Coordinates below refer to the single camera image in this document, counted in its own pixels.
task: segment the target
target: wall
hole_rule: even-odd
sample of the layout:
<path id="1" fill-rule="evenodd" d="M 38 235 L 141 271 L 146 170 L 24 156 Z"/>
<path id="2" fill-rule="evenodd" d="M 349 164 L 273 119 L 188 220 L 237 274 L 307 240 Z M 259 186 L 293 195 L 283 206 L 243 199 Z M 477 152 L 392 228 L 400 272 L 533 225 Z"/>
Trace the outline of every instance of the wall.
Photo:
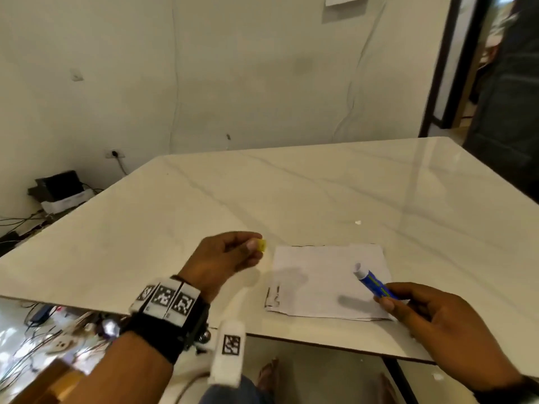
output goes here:
<path id="1" fill-rule="evenodd" d="M 0 215 L 29 214 L 32 179 L 61 169 L 114 183 L 107 149 L 133 170 L 169 150 L 416 136 L 449 0 L 387 0 L 356 67 L 384 1 L 0 0 L 17 73 L 0 85 Z"/>

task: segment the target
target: jeans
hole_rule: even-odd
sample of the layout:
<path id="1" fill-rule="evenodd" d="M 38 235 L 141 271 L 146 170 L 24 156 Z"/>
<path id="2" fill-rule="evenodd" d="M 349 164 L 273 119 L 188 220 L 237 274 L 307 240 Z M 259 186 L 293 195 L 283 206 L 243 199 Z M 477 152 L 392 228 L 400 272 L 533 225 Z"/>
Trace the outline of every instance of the jeans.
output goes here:
<path id="1" fill-rule="evenodd" d="M 273 394 L 260 391 L 242 375 L 238 388 L 210 386 L 198 404 L 273 404 Z"/>

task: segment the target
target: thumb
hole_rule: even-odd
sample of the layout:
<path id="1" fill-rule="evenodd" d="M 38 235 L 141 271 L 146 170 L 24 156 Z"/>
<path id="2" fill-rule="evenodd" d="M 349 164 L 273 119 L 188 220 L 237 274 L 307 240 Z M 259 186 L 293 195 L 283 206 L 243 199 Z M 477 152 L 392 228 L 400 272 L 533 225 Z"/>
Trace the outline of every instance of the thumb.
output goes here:
<path id="1" fill-rule="evenodd" d="M 421 344 L 428 344 L 428 341 L 432 339 L 434 330 L 432 324 L 402 301 L 383 297 L 380 298 L 380 306 L 406 326 Z"/>
<path id="2" fill-rule="evenodd" d="M 238 245 L 234 249 L 225 253 L 225 258 L 228 263 L 232 265 L 232 268 L 236 265 L 245 261 L 253 252 L 258 248 L 258 240 L 256 238 L 251 238 L 248 241 L 245 241 L 243 244 Z"/>

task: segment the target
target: person's right hand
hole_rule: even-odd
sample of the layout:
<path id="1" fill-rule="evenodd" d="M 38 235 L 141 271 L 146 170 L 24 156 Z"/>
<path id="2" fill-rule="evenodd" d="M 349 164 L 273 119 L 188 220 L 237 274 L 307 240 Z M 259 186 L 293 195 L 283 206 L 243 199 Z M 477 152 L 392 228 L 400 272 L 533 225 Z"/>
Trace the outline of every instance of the person's right hand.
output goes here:
<path id="1" fill-rule="evenodd" d="M 466 387 L 487 391 L 515 385 L 522 375 L 511 364 L 478 313 L 460 296 L 416 283 L 388 283 L 408 305 L 375 298 L 403 323 L 432 359 Z"/>

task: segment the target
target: white marble table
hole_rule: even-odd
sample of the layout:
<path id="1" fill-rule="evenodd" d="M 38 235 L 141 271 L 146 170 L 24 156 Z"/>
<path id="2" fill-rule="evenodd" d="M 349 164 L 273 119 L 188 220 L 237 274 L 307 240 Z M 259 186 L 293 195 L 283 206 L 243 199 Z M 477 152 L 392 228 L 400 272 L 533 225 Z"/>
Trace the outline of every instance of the white marble table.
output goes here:
<path id="1" fill-rule="evenodd" d="M 225 285 L 211 325 L 238 317 L 261 337 L 430 360 L 398 323 L 264 311 L 276 245 L 373 242 L 395 280 L 461 295 L 539 376 L 539 207 L 446 138 L 156 158 L 1 258 L 0 294 L 127 312 L 202 237 L 242 229 L 269 249 Z"/>

